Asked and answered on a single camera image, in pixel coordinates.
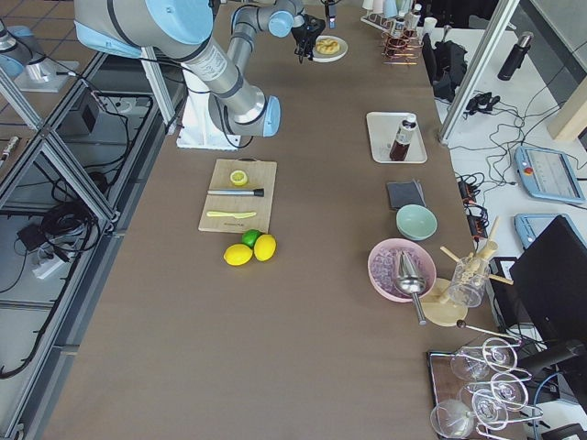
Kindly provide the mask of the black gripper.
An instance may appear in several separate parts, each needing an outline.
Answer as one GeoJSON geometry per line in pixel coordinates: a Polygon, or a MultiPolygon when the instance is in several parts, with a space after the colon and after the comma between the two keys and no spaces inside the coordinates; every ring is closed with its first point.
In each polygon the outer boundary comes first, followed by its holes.
{"type": "Polygon", "coordinates": [[[300,64],[305,57],[309,60],[314,58],[316,39],[323,31],[323,20],[308,14],[302,15],[303,22],[299,27],[293,28],[293,37],[296,42],[294,54],[300,64]]]}

